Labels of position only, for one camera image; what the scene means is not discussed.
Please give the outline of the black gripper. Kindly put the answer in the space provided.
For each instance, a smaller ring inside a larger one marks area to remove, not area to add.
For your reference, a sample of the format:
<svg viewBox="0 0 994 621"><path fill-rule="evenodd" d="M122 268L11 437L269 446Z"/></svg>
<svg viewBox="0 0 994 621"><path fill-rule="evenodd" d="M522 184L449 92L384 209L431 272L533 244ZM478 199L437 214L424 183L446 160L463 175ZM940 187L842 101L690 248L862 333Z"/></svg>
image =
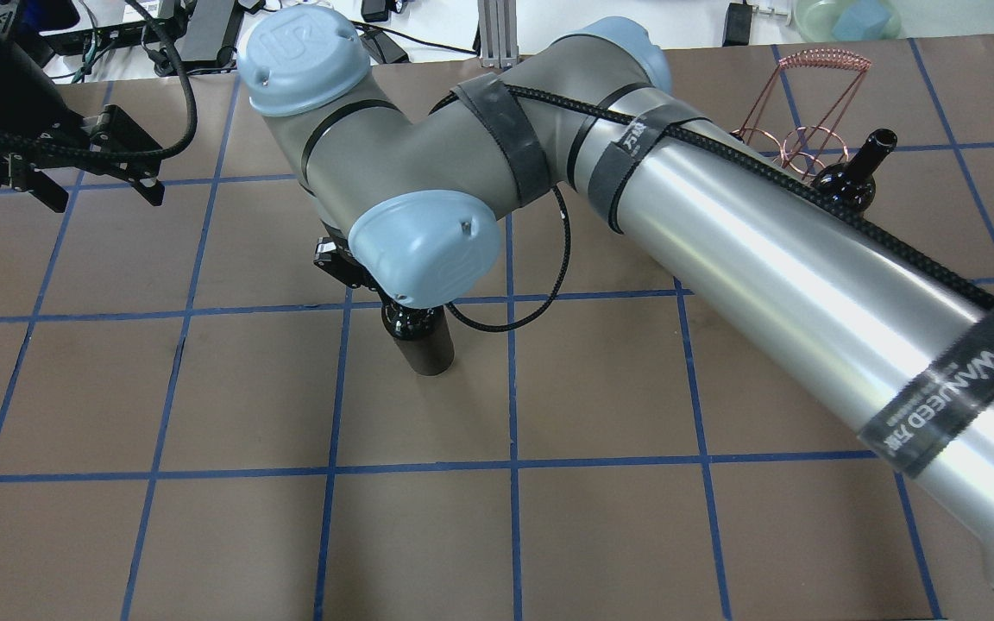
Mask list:
<svg viewBox="0 0 994 621"><path fill-rule="evenodd" d="M158 142L114 103L92 117L72 110L55 83L0 30L0 188L31 194L63 215L70 193L48 170L70 166L125 181L160 207L166 192L157 178L160 160L126 159L157 148Z"/></svg>
<svg viewBox="0 0 994 621"><path fill-rule="evenodd" d="M378 293L379 287L374 276L350 254L342 241L332 236L321 236L317 240L314 264L320 271L338 280L351 290L366 290Z"/></svg>

